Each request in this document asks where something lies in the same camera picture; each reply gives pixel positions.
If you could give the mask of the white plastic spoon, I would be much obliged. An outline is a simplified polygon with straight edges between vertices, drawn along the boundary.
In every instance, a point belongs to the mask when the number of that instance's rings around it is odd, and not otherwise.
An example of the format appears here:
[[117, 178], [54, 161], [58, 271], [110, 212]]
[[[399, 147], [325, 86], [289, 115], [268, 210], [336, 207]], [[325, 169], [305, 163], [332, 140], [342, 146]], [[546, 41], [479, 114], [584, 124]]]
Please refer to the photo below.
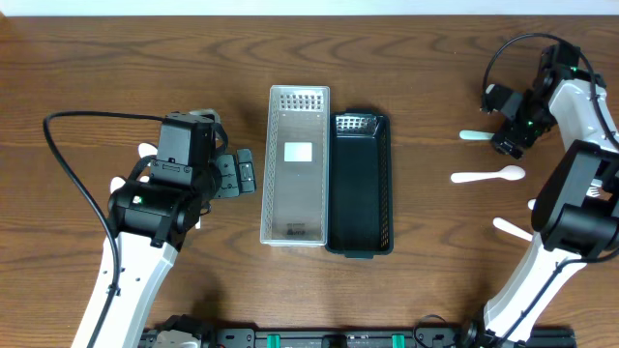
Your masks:
[[470, 183], [491, 179], [504, 179], [507, 181], [517, 181], [525, 177], [525, 171], [516, 165], [508, 165], [495, 172], [457, 172], [453, 173], [450, 180], [453, 183]]
[[157, 147], [150, 143], [140, 143], [137, 150], [142, 159], [150, 156], [156, 156], [158, 153]]

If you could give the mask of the mint plastic fork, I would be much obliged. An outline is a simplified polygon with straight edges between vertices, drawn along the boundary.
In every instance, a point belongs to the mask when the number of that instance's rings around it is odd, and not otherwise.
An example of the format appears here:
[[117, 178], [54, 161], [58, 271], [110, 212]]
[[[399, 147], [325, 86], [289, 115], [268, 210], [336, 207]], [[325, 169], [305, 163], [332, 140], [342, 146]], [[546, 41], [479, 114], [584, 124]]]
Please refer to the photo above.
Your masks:
[[478, 130], [461, 130], [458, 136], [462, 140], [489, 141], [493, 137], [493, 133]]

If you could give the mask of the white plastic fork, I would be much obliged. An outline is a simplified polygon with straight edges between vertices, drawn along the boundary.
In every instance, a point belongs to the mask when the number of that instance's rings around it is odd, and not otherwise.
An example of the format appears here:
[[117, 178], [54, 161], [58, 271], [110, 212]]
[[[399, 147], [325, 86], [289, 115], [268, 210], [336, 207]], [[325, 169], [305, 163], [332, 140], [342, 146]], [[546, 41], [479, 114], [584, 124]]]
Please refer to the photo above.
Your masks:
[[[586, 195], [589, 197], [599, 197], [601, 195], [602, 181], [598, 179], [594, 179], [587, 190]], [[536, 200], [530, 199], [527, 203], [528, 209], [533, 210], [535, 206]]]
[[518, 226], [512, 224], [511, 222], [501, 218], [501, 217], [495, 217], [492, 220], [492, 224], [495, 228], [506, 232], [512, 236], [518, 237], [522, 240], [525, 240], [527, 242], [531, 242], [533, 239], [533, 236], [531, 233], [519, 228]]

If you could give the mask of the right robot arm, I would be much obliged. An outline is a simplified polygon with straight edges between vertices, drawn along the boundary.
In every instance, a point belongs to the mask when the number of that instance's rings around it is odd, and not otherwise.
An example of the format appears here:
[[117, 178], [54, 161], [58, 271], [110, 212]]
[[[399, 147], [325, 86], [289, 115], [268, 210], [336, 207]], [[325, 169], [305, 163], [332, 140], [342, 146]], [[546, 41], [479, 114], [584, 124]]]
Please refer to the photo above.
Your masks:
[[459, 347], [574, 347], [570, 329], [535, 323], [561, 287], [585, 266], [618, 255], [618, 129], [606, 84], [579, 47], [546, 47], [532, 88], [518, 93], [485, 82], [481, 109], [506, 120], [494, 149], [520, 159], [539, 136], [560, 130], [566, 150], [536, 198], [533, 235], [514, 273], [457, 339]]

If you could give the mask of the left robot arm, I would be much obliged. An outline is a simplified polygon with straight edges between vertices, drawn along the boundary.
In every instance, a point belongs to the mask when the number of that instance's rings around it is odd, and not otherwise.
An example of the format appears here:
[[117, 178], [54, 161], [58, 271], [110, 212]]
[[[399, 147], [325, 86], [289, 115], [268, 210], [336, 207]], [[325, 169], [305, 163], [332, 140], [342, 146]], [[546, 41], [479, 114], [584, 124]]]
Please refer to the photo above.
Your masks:
[[211, 200], [255, 192], [250, 150], [231, 155], [226, 147], [213, 109], [164, 118], [157, 153], [141, 159], [108, 200], [112, 236], [75, 347], [137, 346], [163, 280]]

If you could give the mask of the white label sticker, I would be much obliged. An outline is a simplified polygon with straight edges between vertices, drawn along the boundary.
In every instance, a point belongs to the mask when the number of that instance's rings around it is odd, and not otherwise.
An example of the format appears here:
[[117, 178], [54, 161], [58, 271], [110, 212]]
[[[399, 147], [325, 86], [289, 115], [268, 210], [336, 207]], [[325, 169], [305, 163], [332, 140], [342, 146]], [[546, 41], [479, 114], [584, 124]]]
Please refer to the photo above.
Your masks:
[[285, 142], [285, 162], [312, 162], [311, 142]]

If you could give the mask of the clear perforated plastic basket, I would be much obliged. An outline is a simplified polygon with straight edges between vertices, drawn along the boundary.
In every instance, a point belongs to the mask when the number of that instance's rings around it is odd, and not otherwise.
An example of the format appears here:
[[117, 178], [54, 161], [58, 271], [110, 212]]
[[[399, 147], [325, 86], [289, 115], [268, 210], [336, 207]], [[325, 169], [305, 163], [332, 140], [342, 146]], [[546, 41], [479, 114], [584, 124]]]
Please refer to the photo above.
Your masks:
[[[261, 208], [262, 244], [326, 245], [330, 139], [329, 87], [271, 87]], [[285, 142], [311, 142], [312, 162], [285, 162]]]

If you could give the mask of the white plastic utensil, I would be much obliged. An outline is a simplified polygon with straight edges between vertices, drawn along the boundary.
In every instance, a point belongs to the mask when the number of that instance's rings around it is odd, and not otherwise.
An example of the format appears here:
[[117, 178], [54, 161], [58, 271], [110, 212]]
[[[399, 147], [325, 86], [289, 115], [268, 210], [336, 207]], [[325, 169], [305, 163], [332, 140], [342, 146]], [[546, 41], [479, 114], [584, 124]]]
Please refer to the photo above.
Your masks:
[[[142, 182], [142, 183], [148, 183], [149, 180], [150, 178], [147, 176], [141, 176], [139, 178], [139, 182]], [[110, 181], [109, 191], [113, 193], [117, 189], [121, 188], [126, 182], [127, 180], [123, 177], [113, 177]]]

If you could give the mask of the black perforated plastic basket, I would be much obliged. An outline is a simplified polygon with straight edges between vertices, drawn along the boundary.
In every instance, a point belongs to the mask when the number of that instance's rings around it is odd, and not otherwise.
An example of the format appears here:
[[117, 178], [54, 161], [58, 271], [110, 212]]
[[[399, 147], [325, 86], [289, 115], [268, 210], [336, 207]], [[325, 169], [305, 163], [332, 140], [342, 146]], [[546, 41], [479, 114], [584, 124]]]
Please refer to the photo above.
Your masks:
[[346, 258], [392, 252], [393, 186], [389, 118], [370, 109], [331, 117], [326, 249]]

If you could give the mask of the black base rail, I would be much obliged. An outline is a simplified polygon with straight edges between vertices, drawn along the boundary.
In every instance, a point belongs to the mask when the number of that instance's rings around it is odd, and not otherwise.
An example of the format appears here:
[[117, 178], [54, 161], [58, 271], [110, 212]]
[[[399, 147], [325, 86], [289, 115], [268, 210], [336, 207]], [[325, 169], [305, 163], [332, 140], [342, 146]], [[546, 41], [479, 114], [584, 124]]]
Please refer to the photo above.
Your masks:
[[412, 348], [457, 347], [459, 328], [422, 326], [411, 331], [255, 331], [251, 328], [218, 329], [187, 315], [174, 315], [145, 332], [139, 348]]

